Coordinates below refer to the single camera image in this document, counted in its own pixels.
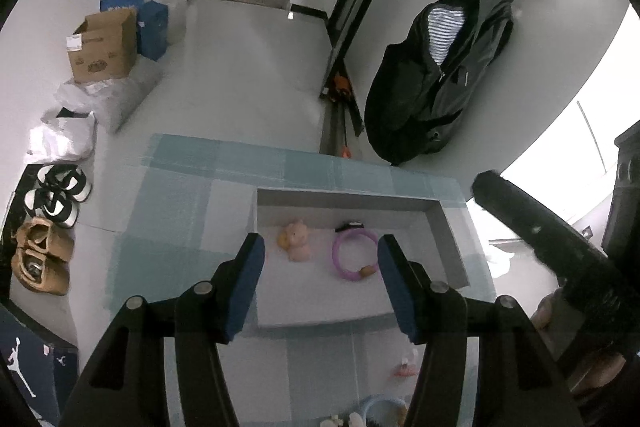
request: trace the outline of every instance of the metal screw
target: metal screw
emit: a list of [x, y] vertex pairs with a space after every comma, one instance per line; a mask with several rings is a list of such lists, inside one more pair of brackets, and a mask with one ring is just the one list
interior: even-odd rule
[[503, 308], [513, 310], [516, 307], [516, 299], [514, 299], [510, 295], [500, 295], [498, 301]]
[[136, 295], [135, 297], [129, 297], [127, 299], [127, 308], [129, 308], [130, 310], [137, 310], [138, 308], [140, 308], [140, 306], [142, 306], [143, 303], [143, 299], [142, 297]]
[[213, 289], [213, 286], [209, 281], [200, 281], [193, 287], [193, 292], [196, 295], [206, 295]]
[[434, 293], [446, 293], [449, 291], [449, 285], [443, 281], [433, 281], [429, 288]]

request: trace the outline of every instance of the white box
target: white box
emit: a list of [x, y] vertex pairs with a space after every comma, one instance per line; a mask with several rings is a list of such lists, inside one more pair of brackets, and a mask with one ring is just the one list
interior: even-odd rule
[[[420, 262], [431, 280], [453, 288], [468, 285], [460, 252], [439, 201], [316, 190], [264, 189], [255, 193], [254, 230], [264, 238], [266, 261], [256, 290], [258, 325], [285, 327], [352, 321], [392, 313], [380, 272], [351, 282], [331, 259], [335, 229], [360, 221], [382, 237], [392, 233], [410, 261]], [[309, 228], [312, 258], [291, 263], [277, 246], [287, 224], [302, 219]], [[377, 261], [366, 237], [340, 248], [343, 267], [358, 270]]]

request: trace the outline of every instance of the brown clog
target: brown clog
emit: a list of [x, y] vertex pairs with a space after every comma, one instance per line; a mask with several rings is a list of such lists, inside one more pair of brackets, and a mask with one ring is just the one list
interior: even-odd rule
[[66, 295], [69, 290], [69, 273], [65, 266], [35, 250], [18, 248], [11, 258], [11, 269], [28, 290], [53, 295]]
[[18, 248], [50, 255], [68, 263], [74, 251], [74, 240], [45, 217], [33, 217], [15, 233]]

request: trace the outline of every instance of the white bag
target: white bag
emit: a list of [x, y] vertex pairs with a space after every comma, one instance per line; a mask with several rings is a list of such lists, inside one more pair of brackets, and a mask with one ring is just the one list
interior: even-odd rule
[[115, 133], [162, 78], [157, 63], [138, 56], [126, 78], [112, 78], [92, 84], [76, 84], [73, 79], [58, 87], [55, 98], [73, 112], [92, 112], [98, 125]]
[[145, 0], [147, 1], [156, 1], [169, 8], [166, 42], [167, 44], [180, 42], [187, 32], [187, 0]]
[[94, 151], [95, 117], [57, 118], [43, 116], [29, 131], [25, 163], [77, 162]]

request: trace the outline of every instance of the purple hair tie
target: purple hair tie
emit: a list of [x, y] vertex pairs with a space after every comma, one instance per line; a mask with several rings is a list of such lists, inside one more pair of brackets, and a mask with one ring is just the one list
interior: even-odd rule
[[369, 237], [369, 239], [372, 240], [375, 245], [378, 245], [378, 236], [370, 230], [347, 229], [335, 236], [334, 245], [331, 249], [331, 259], [332, 261], [334, 261], [335, 269], [338, 270], [340, 277], [342, 277], [343, 279], [347, 279], [348, 281], [360, 281], [365, 277], [373, 275], [375, 272], [377, 272], [378, 263], [363, 266], [357, 272], [345, 270], [342, 266], [340, 266], [340, 258], [338, 257], [338, 254], [340, 252], [340, 245], [342, 245], [342, 242], [345, 239], [352, 237], [353, 235], [364, 235], [366, 237]]

